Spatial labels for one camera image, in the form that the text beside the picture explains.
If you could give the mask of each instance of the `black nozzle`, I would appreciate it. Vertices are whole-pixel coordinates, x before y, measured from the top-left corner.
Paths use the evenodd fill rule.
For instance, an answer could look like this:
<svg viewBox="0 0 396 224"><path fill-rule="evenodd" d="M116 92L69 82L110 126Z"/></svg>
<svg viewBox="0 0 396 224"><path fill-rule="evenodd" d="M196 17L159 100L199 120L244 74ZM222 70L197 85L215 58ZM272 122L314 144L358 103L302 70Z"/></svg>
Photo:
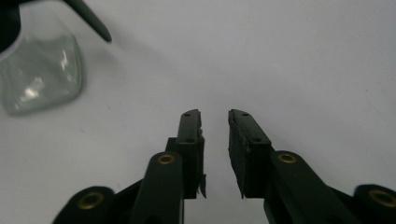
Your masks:
<svg viewBox="0 0 396 224"><path fill-rule="evenodd" d="M17 7L19 4L23 4L26 2L32 2L35 0L2 0L0 2L0 18L3 19L4 12L6 10L15 10L15 7ZM76 13L85 21L87 22L91 28L99 34L106 42L111 42L111 34L105 27L105 25L99 20L99 18L93 13L93 11L82 1L82 0L64 0L67 5L69 5L71 8L73 8ZM3 28L3 23L6 23L7 20L0 20L0 28L2 31L2 34L5 34L6 32L10 32L9 28ZM21 29L21 19L19 19L19 29Z"/></svg>

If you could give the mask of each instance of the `glass bottle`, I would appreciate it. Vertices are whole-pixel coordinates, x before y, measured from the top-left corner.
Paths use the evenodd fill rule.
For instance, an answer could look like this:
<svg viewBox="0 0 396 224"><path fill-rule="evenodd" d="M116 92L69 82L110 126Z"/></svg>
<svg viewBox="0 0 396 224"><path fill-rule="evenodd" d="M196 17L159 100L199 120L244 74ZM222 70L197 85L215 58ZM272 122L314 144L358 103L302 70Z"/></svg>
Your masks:
<svg viewBox="0 0 396 224"><path fill-rule="evenodd" d="M83 9L81 17L89 23L90 16L95 19L85 5L76 8ZM82 86L78 42L45 3L3 7L0 20L5 36L0 39L2 103L9 114L57 105L78 95ZM93 26L97 32L103 27Z"/></svg>

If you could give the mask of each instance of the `white table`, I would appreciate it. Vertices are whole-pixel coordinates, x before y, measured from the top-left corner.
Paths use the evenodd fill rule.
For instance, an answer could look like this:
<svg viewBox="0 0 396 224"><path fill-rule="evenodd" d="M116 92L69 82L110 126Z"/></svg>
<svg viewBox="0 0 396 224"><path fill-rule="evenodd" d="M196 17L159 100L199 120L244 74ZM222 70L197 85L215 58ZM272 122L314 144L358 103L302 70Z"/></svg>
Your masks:
<svg viewBox="0 0 396 224"><path fill-rule="evenodd" d="M128 187L194 108L208 198L186 201L185 223L267 223L262 200L241 200L236 185L232 108L336 189L396 189L395 1L86 2L111 45L49 4L78 38L81 95L29 116L0 111L0 223L51 223L82 189Z"/></svg>

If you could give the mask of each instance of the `black plastic part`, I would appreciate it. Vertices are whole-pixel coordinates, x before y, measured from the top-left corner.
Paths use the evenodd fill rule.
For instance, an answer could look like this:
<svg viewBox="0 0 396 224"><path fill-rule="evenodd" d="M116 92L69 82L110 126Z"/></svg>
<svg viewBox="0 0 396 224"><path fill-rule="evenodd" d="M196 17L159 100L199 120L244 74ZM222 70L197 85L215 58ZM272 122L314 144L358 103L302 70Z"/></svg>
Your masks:
<svg viewBox="0 0 396 224"><path fill-rule="evenodd" d="M7 7L17 7L19 4L33 2L36 0L2 0L0 2L0 8ZM111 34L105 27L105 25L98 19L98 17L93 13L93 11L82 1L82 0L64 0L67 5L73 8L77 14L87 22L91 28L99 34L106 42L111 42ZM0 31L5 34L6 30L0 26Z"/></svg>
<svg viewBox="0 0 396 224"><path fill-rule="evenodd" d="M231 110L229 154L242 197L263 198L268 188L271 141L249 113Z"/></svg>
<svg viewBox="0 0 396 224"><path fill-rule="evenodd" d="M111 189L104 187L84 189L70 199L53 223L107 224L114 199L114 192Z"/></svg>
<svg viewBox="0 0 396 224"><path fill-rule="evenodd" d="M111 34L99 18L82 0L64 0L67 5L73 8L77 14L87 22L91 28L99 34L106 42L111 42Z"/></svg>
<svg viewBox="0 0 396 224"><path fill-rule="evenodd" d="M338 189L332 189L332 192L337 198L344 204L344 206L359 220L361 224L372 224L376 223L370 214L370 211L366 211L353 197L341 192Z"/></svg>
<svg viewBox="0 0 396 224"><path fill-rule="evenodd" d="M108 224L126 224L129 221L134 202L139 193L143 180L139 180L130 187L116 194L114 205L111 208Z"/></svg>
<svg viewBox="0 0 396 224"><path fill-rule="evenodd" d="M129 224L183 223L183 162L175 152L153 156Z"/></svg>
<svg viewBox="0 0 396 224"><path fill-rule="evenodd" d="M271 180L293 223L359 223L303 158L277 151L271 155L271 163Z"/></svg>
<svg viewBox="0 0 396 224"><path fill-rule="evenodd" d="M195 199L198 188L204 197L204 145L201 113L191 110L181 115L177 138L169 138L165 151L174 151L183 158L184 199Z"/></svg>
<svg viewBox="0 0 396 224"><path fill-rule="evenodd" d="M378 185L361 185L353 199L370 223L396 223L396 192Z"/></svg>
<svg viewBox="0 0 396 224"><path fill-rule="evenodd" d="M21 32L19 7L0 7L0 53L8 49Z"/></svg>
<svg viewBox="0 0 396 224"><path fill-rule="evenodd" d="M264 211L265 215L267 215L267 219L270 224L291 224L293 223L291 220L291 216L288 210L283 204L281 198L279 197L278 192L275 188L270 186L268 195L271 197L267 197L264 200Z"/></svg>

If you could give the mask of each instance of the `screw hole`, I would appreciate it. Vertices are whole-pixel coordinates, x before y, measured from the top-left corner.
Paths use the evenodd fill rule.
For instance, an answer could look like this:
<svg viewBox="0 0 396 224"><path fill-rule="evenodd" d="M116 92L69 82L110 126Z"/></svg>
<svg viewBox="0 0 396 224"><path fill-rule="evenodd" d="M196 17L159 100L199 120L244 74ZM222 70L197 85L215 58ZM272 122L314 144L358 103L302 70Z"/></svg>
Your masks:
<svg viewBox="0 0 396 224"><path fill-rule="evenodd" d="M158 162L163 165L173 163L175 160L175 157L171 155L162 155L160 158L158 158Z"/></svg>
<svg viewBox="0 0 396 224"><path fill-rule="evenodd" d="M381 189L372 189L369 192L370 197L386 207L396 207L396 197Z"/></svg>
<svg viewBox="0 0 396 224"><path fill-rule="evenodd" d="M277 158L280 161L283 161L285 163L295 163L295 162L297 162L297 159L294 156L292 156L290 154L287 154L287 153L280 154Z"/></svg>
<svg viewBox="0 0 396 224"><path fill-rule="evenodd" d="M78 201L78 208L82 210L93 209L97 205L101 204L104 199L105 196L101 192L98 191L89 192Z"/></svg>

